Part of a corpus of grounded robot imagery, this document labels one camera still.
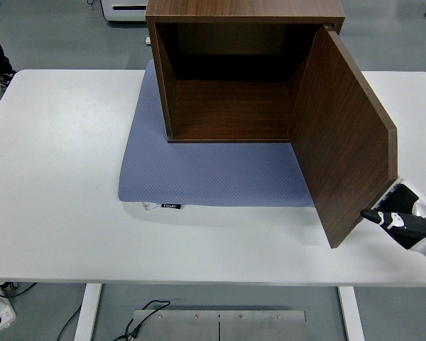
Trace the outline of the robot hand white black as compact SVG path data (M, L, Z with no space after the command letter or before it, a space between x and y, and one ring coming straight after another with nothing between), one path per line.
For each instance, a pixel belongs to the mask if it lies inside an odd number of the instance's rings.
M380 226L404 249L426 257L426 200L407 183L395 185L361 217Z

